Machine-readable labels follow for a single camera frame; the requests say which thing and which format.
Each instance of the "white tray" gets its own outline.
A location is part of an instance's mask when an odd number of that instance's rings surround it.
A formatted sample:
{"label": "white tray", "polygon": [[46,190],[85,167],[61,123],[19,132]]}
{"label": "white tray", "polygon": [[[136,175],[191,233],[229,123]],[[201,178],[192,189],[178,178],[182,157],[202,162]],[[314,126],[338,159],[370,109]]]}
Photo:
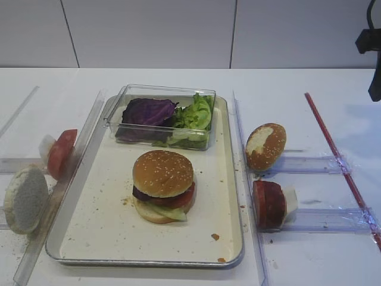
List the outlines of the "white tray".
{"label": "white tray", "polygon": [[[110,106],[114,98],[108,101]],[[118,144],[98,122],[46,241],[68,265],[226,268],[243,257],[227,103],[217,97],[210,147],[176,149],[193,164],[196,200],[188,221],[157,225],[132,203],[132,167],[147,145]],[[215,241],[212,234],[218,234]]]}

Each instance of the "red straw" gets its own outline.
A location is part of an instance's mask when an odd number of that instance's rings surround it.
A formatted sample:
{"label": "red straw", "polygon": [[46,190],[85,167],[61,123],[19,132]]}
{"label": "red straw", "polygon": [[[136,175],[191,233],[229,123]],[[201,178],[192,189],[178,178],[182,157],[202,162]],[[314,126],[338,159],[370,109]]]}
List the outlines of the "red straw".
{"label": "red straw", "polygon": [[[342,161],[342,157],[340,155],[340,152],[337,149],[335,143],[333,142],[333,139],[332,139],[331,135],[329,134],[328,129],[327,129],[326,125],[323,122],[323,119],[321,119],[321,117],[319,115],[319,112],[317,111],[317,108],[316,108],[314,102],[312,101],[311,95],[308,92],[305,93],[304,95],[305,95],[305,98],[307,99],[308,104],[311,107],[312,112],[315,115],[317,123],[319,124],[320,129],[321,129],[322,133],[324,134],[324,137],[326,138],[326,141],[327,141],[327,143],[328,143],[328,145],[329,145],[333,155],[338,159],[338,162]],[[364,211],[364,212],[368,212],[368,207],[367,207],[363,197],[361,196],[360,191],[358,190],[355,182],[353,181],[353,178],[352,178],[351,174],[349,174],[346,171],[346,169],[345,169],[345,167],[343,165],[340,164],[340,166],[341,166],[341,168],[343,170],[344,178],[345,178],[349,188],[351,189],[352,194],[355,197],[356,202],[357,202],[359,208],[362,211]],[[372,236],[373,236],[374,240],[376,241],[376,243],[377,243],[377,245],[378,245],[378,247],[379,247],[379,249],[381,251],[381,234],[378,231],[377,225],[375,225],[371,221],[368,221],[368,223],[370,224],[370,227],[371,227]]]}

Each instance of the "tomato slice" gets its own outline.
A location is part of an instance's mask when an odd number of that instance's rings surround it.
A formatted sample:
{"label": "tomato slice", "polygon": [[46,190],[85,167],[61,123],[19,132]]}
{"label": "tomato slice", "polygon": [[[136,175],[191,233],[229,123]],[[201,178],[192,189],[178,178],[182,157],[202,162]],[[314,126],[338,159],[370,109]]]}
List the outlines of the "tomato slice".
{"label": "tomato slice", "polygon": [[177,209],[185,206],[193,198],[195,185],[196,184],[192,182],[192,185],[183,194],[177,195],[173,198],[153,198],[150,202],[157,204],[158,206],[169,207],[171,209]]}
{"label": "tomato slice", "polygon": [[59,180],[62,176],[66,160],[73,149],[77,134],[77,129],[65,130],[50,149],[48,172],[56,180]]}

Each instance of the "white wall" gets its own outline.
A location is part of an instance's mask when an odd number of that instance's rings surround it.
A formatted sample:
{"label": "white wall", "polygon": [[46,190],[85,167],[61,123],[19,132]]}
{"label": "white wall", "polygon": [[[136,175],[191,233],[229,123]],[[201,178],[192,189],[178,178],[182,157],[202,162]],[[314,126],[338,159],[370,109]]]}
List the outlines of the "white wall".
{"label": "white wall", "polygon": [[[373,9],[381,25],[381,0]],[[368,0],[238,0],[232,67],[374,67],[358,53]]]}
{"label": "white wall", "polygon": [[235,0],[63,0],[80,67],[229,68]]}
{"label": "white wall", "polygon": [[59,0],[0,0],[0,67],[77,67]]}

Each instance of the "table surface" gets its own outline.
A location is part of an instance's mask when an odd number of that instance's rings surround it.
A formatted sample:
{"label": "table surface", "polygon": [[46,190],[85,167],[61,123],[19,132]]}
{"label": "table surface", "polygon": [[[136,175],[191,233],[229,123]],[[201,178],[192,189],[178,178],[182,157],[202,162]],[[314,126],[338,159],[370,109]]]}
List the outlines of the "table surface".
{"label": "table surface", "polygon": [[[332,154],[304,98],[309,92],[336,145],[352,164],[353,178],[368,206],[381,217],[381,111],[367,89],[374,70],[171,70],[171,69],[0,69],[0,128],[29,92],[39,89],[27,107],[0,139],[0,156],[36,157],[46,133],[81,129],[98,92],[109,98],[128,83],[214,89],[228,101],[232,143],[239,145],[233,124],[232,95],[238,100],[245,139],[266,122],[282,124],[288,135],[287,150],[304,150],[306,156]],[[26,120],[39,122],[31,131]],[[243,189],[241,167],[237,179]],[[274,181],[293,184],[299,203],[318,200],[317,206],[356,207],[342,176],[286,175]],[[3,192],[7,180],[0,182]],[[247,221],[247,212],[242,220]],[[250,226],[244,229],[245,257],[224,271],[194,269],[80,268],[62,266],[41,251],[29,285],[260,285]],[[22,257],[26,238],[0,232],[0,285],[12,278]],[[300,234],[263,235],[265,266],[270,285],[378,284],[381,262],[369,235]]]}

